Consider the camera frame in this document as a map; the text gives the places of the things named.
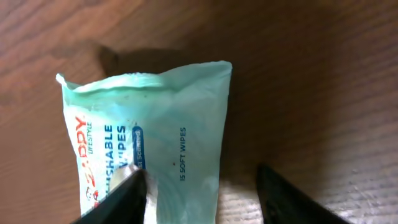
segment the wood grain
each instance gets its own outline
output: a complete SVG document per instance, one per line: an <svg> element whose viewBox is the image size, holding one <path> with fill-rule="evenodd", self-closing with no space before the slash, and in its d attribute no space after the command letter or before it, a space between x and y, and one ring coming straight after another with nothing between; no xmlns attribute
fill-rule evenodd
<svg viewBox="0 0 398 224"><path fill-rule="evenodd" d="M0 223L79 215L55 74L234 65L218 223L261 223L259 162L353 223L398 223L398 3L0 1Z"/></svg>

